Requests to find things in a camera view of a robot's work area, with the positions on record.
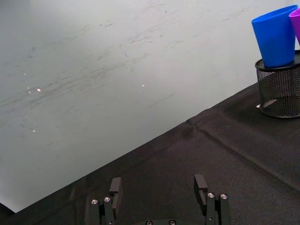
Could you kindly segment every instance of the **white wall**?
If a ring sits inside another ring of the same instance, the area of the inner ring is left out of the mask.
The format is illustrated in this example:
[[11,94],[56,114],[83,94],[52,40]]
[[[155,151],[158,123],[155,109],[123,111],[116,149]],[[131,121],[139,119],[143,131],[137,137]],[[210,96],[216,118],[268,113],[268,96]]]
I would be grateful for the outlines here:
[[286,4],[3,6],[0,202],[21,210],[255,83],[251,19]]

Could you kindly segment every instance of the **black wire mesh cup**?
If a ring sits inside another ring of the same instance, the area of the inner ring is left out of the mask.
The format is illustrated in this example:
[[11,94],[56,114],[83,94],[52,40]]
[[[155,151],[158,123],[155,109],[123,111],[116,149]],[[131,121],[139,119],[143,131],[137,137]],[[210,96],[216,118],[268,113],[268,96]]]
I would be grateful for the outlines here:
[[255,64],[262,113],[277,118],[300,116],[300,51],[293,63],[277,68]]

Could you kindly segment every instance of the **table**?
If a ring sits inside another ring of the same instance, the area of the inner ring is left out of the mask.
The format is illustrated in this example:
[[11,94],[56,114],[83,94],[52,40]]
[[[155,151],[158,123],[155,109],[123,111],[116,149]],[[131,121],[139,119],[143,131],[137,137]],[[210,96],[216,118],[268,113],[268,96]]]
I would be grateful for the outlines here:
[[258,104],[255,84],[2,225],[88,224],[91,200],[105,196],[118,176],[119,225],[149,218],[201,225],[205,217],[194,196],[194,173],[205,176],[210,190],[229,195],[233,225],[300,224],[300,120],[267,117]]

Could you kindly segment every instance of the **blue cup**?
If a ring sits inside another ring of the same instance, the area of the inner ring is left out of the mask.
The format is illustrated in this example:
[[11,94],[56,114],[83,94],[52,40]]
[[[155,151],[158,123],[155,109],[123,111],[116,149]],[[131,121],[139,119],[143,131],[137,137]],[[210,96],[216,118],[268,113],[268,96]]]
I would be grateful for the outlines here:
[[262,60],[266,67],[279,67],[293,62],[295,32],[289,14],[298,8],[287,6],[252,20]]

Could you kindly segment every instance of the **purple cup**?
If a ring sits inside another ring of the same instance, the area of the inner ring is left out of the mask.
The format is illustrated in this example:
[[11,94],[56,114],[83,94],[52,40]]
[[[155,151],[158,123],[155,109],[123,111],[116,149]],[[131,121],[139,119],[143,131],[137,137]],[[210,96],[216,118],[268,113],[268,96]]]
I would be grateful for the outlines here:
[[290,20],[292,21],[292,26],[296,33],[297,40],[300,44],[300,8],[289,14]]

